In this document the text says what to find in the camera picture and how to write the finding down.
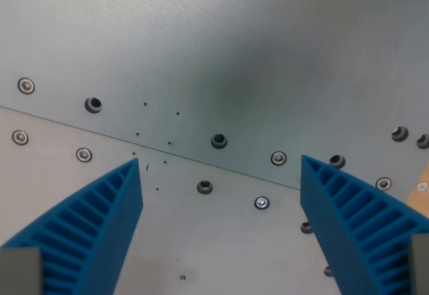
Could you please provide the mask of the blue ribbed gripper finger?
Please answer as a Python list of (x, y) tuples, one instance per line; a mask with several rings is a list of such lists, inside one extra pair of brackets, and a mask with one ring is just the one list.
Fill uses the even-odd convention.
[(40, 250), (43, 294), (112, 294), (142, 209), (134, 158), (77, 190), (2, 246)]
[(428, 232), (428, 218), (309, 156), (300, 204), (342, 294), (411, 294), (409, 242)]

